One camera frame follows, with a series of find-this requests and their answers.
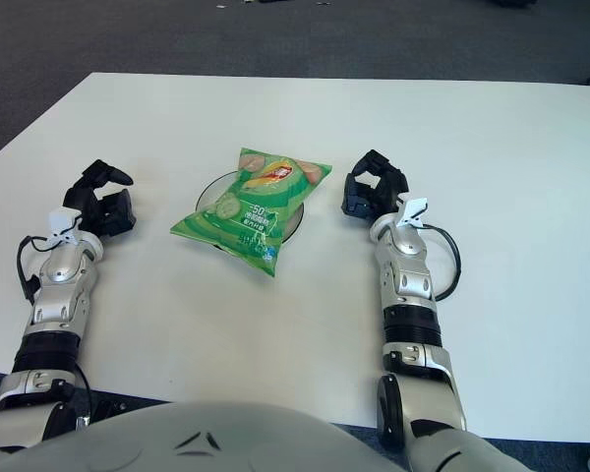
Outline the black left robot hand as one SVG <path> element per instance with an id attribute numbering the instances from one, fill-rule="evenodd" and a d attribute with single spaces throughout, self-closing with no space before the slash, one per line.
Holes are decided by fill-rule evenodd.
<path id="1" fill-rule="evenodd" d="M 120 192 L 98 199 L 95 190 L 108 183 L 123 185 Z M 81 213 L 79 229 L 100 236 L 116 236 L 134 228 L 136 217 L 127 186 L 133 179 L 122 170 L 97 159 L 66 192 L 63 206 Z"/>

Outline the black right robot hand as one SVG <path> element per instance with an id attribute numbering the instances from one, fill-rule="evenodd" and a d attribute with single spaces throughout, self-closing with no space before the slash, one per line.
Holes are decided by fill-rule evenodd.
<path id="1" fill-rule="evenodd" d="M 372 187 L 359 182 L 357 177 L 364 173 L 378 177 L 378 183 Z M 371 149 L 346 175 L 341 210 L 347 216 L 373 223 L 385 214 L 397 212 L 398 196 L 408 192 L 404 173 Z"/>

